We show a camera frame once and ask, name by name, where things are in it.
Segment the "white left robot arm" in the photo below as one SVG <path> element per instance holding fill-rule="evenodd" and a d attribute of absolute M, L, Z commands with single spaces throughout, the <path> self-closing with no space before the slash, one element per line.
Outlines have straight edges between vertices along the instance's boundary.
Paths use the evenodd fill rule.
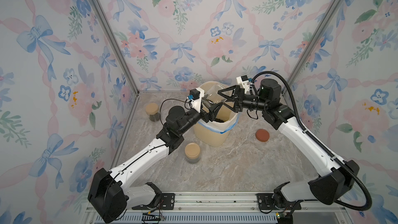
<path fill-rule="evenodd" d="M 88 201 L 102 220 L 107 224 L 115 222 L 126 210 L 136 206 L 156 208 L 160 203 L 161 190 L 154 183 L 145 183 L 140 187 L 132 187 L 132 183 L 176 150 L 184 140 L 183 135 L 200 120 L 215 120 L 222 105 L 217 103 L 208 111 L 201 106 L 188 111 L 182 106 L 172 107 L 162 130 L 148 146 L 109 171 L 104 168 L 98 170 L 93 176 Z"/>

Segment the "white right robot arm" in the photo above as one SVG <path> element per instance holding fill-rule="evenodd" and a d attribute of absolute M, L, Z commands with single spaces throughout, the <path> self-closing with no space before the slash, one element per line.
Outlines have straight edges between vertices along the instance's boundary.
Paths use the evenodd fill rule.
<path fill-rule="evenodd" d="M 281 85 L 274 79 L 263 79 L 259 92 L 250 89 L 249 81 L 221 89 L 218 94 L 234 112 L 244 109 L 261 111 L 262 117 L 275 130 L 286 136 L 311 162 L 318 176 L 298 183 L 284 183 L 274 189 L 274 204 L 286 208 L 297 201 L 317 200 L 323 204 L 336 203 L 354 185 L 351 174 L 336 161 L 342 158 L 329 150 L 296 117 L 294 111 L 280 102 Z"/>

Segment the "red jar lid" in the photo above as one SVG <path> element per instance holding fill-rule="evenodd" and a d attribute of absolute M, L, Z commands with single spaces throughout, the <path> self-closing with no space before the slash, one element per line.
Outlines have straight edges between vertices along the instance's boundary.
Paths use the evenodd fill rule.
<path fill-rule="evenodd" d="M 267 142 L 270 138 L 270 134 L 265 129 L 258 129 L 255 133 L 256 139 L 260 142 Z"/>

